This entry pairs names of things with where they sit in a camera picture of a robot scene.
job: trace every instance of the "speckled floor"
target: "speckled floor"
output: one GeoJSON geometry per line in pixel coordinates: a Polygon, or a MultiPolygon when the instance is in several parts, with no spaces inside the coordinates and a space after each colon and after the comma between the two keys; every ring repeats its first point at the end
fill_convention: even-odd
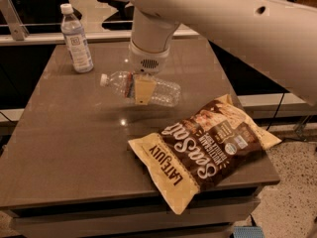
{"type": "MultiPolygon", "coordinates": [[[[311,137],[306,143],[285,142],[267,151],[280,183],[260,193],[262,202],[253,212],[265,238],[307,237],[313,228],[317,217],[316,140],[311,137]]],[[[250,225],[250,219],[237,225],[250,225]]]]}

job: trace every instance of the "late july chips bag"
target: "late july chips bag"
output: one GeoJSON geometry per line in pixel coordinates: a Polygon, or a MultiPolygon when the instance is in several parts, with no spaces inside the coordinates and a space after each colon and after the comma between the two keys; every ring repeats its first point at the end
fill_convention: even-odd
{"type": "Polygon", "coordinates": [[[196,193],[215,186],[248,153],[279,142],[225,95],[192,117],[129,144],[170,208],[181,214],[196,193]]]}

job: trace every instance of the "bottle label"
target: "bottle label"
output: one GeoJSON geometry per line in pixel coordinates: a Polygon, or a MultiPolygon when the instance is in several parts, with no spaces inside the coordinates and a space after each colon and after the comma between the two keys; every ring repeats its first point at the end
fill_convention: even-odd
{"type": "Polygon", "coordinates": [[[91,56],[87,40],[82,34],[65,35],[65,40],[76,70],[87,69],[91,65],[91,56]]]}

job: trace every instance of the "table top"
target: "table top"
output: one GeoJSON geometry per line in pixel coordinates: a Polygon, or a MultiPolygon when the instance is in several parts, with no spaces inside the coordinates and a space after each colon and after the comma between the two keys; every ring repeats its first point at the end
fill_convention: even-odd
{"type": "MultiPolygon", "coordinates": [[[[190,117],[215,97],[238,98],[205,39],[173,40],[158,77],[180,84],[174,108],[136,106],[99,85],[102,73],[131,70],[129,43],[90,44],[94,69],[78,74],[64,45],[47,67],[0,158],[0,209],[158,195],[128,140],[190,117]]],[[[215,189],[272,184],[266,153],[215,189]]]]}

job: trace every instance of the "bottle cap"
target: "bottle cap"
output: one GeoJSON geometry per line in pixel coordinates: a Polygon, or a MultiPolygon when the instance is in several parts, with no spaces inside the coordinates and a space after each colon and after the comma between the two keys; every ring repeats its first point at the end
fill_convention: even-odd
{"type": "Polygon", "coordinates": [[[107,86],[109,84],[109,76],[107,74],[101,74],[100,85],[107,86]]]}
{"type": "Polygon", "coordinates": [[[71,14],[73,13],[73,9],[71,4],[61,4],[60,5],[60,10],[62,14],[71,14]]]}

